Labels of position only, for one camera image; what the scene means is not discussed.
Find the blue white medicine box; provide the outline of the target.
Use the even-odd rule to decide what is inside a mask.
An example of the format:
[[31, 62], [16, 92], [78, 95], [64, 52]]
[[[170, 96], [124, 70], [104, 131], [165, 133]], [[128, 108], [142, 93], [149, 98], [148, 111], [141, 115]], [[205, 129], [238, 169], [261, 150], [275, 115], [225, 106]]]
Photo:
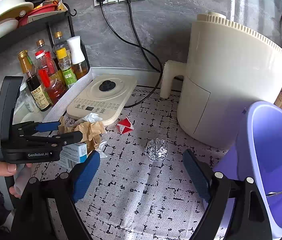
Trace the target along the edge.
[[84, 163], [87, 159], [87, 144], [80, 142], [64, 146], [59, 157], [60, 159], [56, 163], [63, 168], [71, 170], [76, 164]]

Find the brown paper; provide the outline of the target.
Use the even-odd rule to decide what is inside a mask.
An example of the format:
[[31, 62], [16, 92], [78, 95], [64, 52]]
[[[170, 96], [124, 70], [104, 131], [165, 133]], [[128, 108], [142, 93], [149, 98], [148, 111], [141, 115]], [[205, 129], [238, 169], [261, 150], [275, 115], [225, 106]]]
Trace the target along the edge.
[[80, 142], [87, 144], [88, 153], [92, 150], [97, 150], [101, 144], [101, 135], [106, 133], [105, 127], [102, 121], [90, 123], [85, 121], [78, 125], [66, 126], [65, 118], [62, 116], [59, 120], [61, 123], [58, 126], [59, 134], [70, 133], [80, 131], [82, 133], [82, 139]]

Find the white tissue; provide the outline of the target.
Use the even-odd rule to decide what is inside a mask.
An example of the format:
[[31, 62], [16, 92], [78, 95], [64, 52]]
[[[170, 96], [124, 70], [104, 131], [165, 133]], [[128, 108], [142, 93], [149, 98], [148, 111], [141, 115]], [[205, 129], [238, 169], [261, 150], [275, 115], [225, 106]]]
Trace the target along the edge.
[[98, 121], [102, 121], [102, 118], [98, 116], [97, 113], [90, 113], [83, 118], [78, 119], [75, 124], [81, 124], [84, 122], [89, 122], [91, 124], [96, 123]]

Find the foil ball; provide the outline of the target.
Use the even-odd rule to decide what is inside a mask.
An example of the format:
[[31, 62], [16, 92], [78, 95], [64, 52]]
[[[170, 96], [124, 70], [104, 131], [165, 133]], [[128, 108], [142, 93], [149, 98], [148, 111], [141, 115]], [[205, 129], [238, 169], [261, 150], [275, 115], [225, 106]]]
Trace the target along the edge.
[[152, 161], [163, 161], [168, 155], [167, 142], [164, 139], [151, 139], [146, 143], [145, 154]]

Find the black kitchen shelf rack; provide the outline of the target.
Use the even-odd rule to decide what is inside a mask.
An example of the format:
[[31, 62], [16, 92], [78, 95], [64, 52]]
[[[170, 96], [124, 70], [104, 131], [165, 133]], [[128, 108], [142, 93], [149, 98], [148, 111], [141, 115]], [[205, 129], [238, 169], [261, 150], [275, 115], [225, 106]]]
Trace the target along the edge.
[[[34, 5], [37, 5], [39, 2], [42, 2], [43, 0], [26, 0], [26, 1], [33, 2]], [[65, 19], [68, 20], [71, 36], [72, 37], [75, 36], [73, 25], [72, 25], [72, 19], [71, 19], [72, 16], [73, 14], [71, 14], [71, 10], [69, 9], [66, 12], [60, 12], [55, 15], [47, 16], [17, 28], [16, 30], [0, 38], [0, 53], [10, 48], [15, 43], [27, 38], [28, 36], [35, 34], [43, 29], [47, 29], [49, 26], [59, 23]]]

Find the white capped small bottle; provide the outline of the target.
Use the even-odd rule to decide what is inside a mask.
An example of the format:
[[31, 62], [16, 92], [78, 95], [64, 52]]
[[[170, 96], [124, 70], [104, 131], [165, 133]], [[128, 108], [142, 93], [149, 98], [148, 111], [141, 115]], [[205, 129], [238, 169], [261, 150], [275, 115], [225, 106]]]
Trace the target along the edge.
[[22, 83], [19, 89], [19, 96], [16, 102], [15, 111], [20, 110], [21, 107], [25, 106], [30, 113], [38, 113], [40, 109], [36, 105], [32, 94], [30, 93], [26, 83]]

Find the patterned white counter mat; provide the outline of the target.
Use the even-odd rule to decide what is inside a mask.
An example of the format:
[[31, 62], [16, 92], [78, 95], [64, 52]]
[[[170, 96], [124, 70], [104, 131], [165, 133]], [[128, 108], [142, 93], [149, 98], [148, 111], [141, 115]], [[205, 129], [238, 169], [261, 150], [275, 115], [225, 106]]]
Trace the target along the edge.
[[[203, 202], [183, 165], [183, 152], [191, 149], [214, 166], [225, 155], [189, 137], [177, 121], [180, 92], [168, 99], [145, 86], [135, 88], [121, 117], [134, 130], [120, 135], [116, 125], [106, 127], [105, 158], [85, 197], [76, 203], [93, 239], [189, 239], [204, 213]], [[168, 155], [152, 161], [145, 154], [151, 139], [164, 139]]]

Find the red paper scrap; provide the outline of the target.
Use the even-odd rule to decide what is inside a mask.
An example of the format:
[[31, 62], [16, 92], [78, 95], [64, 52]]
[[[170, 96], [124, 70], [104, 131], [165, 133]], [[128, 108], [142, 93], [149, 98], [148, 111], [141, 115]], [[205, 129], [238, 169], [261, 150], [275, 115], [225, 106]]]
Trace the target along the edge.
[[131, 132], [131, 131], [134, 130], [134, 126], [133, 126], [131, 120], [128, 118], [128, 116], [126, 116], [125, 119], [120, 120], [116, 124], [116, 126], [117, 126], [117, 129], [118, 129], [120, 135]]

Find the dark soy sauce bottle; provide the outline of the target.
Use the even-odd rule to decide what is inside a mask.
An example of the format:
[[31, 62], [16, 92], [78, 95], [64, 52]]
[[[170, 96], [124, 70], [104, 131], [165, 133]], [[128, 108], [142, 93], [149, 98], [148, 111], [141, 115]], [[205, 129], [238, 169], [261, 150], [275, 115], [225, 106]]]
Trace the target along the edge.
[[51, 104], [46, 97], [43, 86], [41, 85], [38, 76], [36, 75], [33, 62], [31, 61], [26, 50], [19, 52], [18, 60], [25, 78], [26, 85], [35, 103], [42, 112], [47, 111], [50, 108]]

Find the purple plastic bucket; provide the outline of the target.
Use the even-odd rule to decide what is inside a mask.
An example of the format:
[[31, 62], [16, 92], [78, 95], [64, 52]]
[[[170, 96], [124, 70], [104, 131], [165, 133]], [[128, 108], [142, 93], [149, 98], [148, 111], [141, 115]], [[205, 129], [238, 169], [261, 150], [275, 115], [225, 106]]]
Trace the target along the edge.
[[259, 101], [240, 123], [226, 155], [214, 166], [229, 179], [252, 177], [265, 203], [273, 239], [282, 237], [282, 110]]

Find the red capped oil bottle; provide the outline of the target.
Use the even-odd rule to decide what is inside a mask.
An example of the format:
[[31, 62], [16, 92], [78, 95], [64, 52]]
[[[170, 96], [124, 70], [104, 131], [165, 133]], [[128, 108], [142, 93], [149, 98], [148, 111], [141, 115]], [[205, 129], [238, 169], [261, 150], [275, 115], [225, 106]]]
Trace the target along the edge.
[[35, 57], [38, 61], [38, 76], [52, 104], [55, 105], [66, 93], [66, 86], [49, 52], [41, 49], [35, 53]]

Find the cream induction base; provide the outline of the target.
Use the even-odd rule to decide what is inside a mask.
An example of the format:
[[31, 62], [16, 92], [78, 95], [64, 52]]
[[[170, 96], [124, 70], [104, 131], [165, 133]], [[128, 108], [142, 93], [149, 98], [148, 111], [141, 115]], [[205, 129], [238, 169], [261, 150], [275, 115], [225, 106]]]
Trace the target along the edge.
[[104, 126], [116, 121], [134, 88], [134, 76], [103, 74], [93, 81], [70, 103], [66, 113], [80, 119], [90, 113], [98, 114]]

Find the yellow capped green label bottle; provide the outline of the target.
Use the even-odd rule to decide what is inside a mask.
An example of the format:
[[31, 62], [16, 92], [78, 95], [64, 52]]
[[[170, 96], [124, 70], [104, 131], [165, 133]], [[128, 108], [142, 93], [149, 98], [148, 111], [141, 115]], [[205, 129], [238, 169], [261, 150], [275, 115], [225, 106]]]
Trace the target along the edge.
[[70, 89], [76, 82], [77, 77], [72, 68], [72, 64], [65, 48], [61, 48], [56, 51], [59, 67], [62, 70], [62, 74], [68, 89]]

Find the gold capped clear bottle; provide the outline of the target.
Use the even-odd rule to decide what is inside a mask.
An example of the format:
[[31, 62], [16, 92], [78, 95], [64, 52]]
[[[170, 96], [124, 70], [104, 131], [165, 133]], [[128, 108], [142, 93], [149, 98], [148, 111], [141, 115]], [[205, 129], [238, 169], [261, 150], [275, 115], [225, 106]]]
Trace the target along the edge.
[[48, 54], [48, 57], [50, 57], [51, 59], [54, 58], [52, 48], [48, 46], [47, 44], [45, 44], [45, 41], [43, 39], [38, 40], [36, 42], [36, 45], [37, 45], [37, 49], [36, 49], [35, 55], [38, 55], [38, 52], [42, 50], [46, 54]]
[[55, 38], [55, 42], [53, 45], [53, 52], [56, 54], [56, 51], [62, 48], [65, 48], [66, 51], [69, 50], [68, 44], [66, 42], [66, 40], [63, 37], [63, 34], [61, 31], [57, 31], [54, 33], [54, 38]]

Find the white top oil dispenser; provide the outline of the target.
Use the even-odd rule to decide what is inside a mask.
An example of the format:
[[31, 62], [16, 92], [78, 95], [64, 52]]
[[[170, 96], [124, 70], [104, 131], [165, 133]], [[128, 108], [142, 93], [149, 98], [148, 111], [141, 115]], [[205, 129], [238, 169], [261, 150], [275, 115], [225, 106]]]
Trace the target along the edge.
[[81, 38], [80, 36], [71, 37], [67, 39], [67, 43], [71, 51], [71, 61], [74, 73], [77, 79], [80, 79], [88, 74], [89, 71], [87, 61], [81, 50]]

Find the white air fryer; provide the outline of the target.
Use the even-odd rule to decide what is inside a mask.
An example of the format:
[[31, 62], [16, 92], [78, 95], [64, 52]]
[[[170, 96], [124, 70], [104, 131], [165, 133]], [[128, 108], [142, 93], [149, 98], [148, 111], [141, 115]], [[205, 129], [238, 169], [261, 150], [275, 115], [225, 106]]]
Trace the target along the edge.
[[274, 103], [282, 88], [282, 48], [259, 32], [216, 12], [192, 23], [186, 63], [164, 64], [160, 96], [183, 77], [177, 120], [206, 145], [227, 150], [244, 111], [257, 101]]

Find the red bowl on shelf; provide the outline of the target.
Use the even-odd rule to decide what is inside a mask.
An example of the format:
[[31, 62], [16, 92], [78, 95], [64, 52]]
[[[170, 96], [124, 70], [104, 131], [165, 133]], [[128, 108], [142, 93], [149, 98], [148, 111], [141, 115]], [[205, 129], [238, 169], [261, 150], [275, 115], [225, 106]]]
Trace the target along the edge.
[[28, 22], [29, 16], [34, 16], [34, 15], [38, 15], [38, 14], [42, 14], [42, 13], [52, 12], [52, 11], [55, 11], [56, 8], [57, 8], [57, 4], [47, 4], [47, 5], [43, 5], [41, 7], [37, 7], [35, 9], [27, 12], [25, 16], [21, 17], [18, 20], [18, 27], [26, 25], [27, 22]]

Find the white bowl on shelf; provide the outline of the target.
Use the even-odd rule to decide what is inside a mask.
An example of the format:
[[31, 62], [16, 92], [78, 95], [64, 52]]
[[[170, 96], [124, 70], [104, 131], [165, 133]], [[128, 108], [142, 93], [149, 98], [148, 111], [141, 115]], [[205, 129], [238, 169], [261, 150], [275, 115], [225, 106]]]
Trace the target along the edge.
[[6, 18], [23, 17], [33, 7], [32, 2], [25, 0], [0, 0], [0, 21]]

